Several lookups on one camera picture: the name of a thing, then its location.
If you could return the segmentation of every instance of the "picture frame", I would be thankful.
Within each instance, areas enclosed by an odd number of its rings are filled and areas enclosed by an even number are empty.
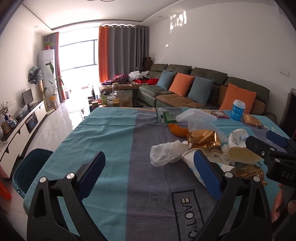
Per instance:
[[[2,130],[4,132],[5,135],[7,135],[10,131],[11,131],[11,128],[9,126],[9,123],[8,121],[4,121],[2,124],[1,124],[1,127],[2,127]]]

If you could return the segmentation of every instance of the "monitor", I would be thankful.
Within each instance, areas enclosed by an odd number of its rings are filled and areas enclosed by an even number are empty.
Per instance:
[[[33,101],[33,95],[32,95],[32,90],[29,89],[22,93],[22,99],[24,101],[24,104],[27,104],[30,106],[30,103]]]

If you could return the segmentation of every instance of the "finger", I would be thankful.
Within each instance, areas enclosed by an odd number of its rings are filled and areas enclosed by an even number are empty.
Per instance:
[[[296,213],[296,200],[290,201],[288,203],[288,212],[291,215],[294,215]]]
[[[283,203],[283,190],[280,190],[279,193],[277,194],[276,198],[274,199],[274,206],[271,210],[271,221],[275,222],[281,215],[279,211],[279,207]]]

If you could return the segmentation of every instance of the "potted plant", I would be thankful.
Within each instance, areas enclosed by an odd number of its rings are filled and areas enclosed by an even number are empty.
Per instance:
[[[49,62],[49,67],[50,67],[50,70],[52,71],[52,75],[54,75],[54,67],[53,67],[51,61]],[[52,85],[51,90],[48,89],[47,87],[44,88],[44,92],[46,90],[49,90],[49,92],[51,93],[51,96],[50,96],[49,99],[52,101],[55,110],[57,109],[57,86],[56,86],[56,81],[57,80],[60,80],[62,82],[62,84],[64,84],[62,79],[61,79],[61,76],[59,76],[59,77],[56,77],[53,82],[48,81]]]
[[[54,45],[53,42],[44,42],[43,46],[45,47],[45,50],[49,50],[50,47],[52,47]]]
[[[9,112],[8,110],[8,102],[6,102],[6,104],[4,104],[4,102],[1,104],[1,108],[0,108],[0,113],[4,116],[4,119],[6,121],[9,120],[9,117],[7,115],[7,113]]]

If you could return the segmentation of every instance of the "blue pillow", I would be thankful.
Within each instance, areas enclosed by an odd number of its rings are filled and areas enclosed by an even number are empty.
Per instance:
[[[214,80],[195,76],[191,89],[188,93],[188,98],[198,103],[206,104],[210,97],[213,83]]]
[[[176,75],[176,72],[170,72],[164,69],[156,85],[160,88],[168,90],[168,88],[170,87],[170,85],[172,84],[175,78],[175,75]]]

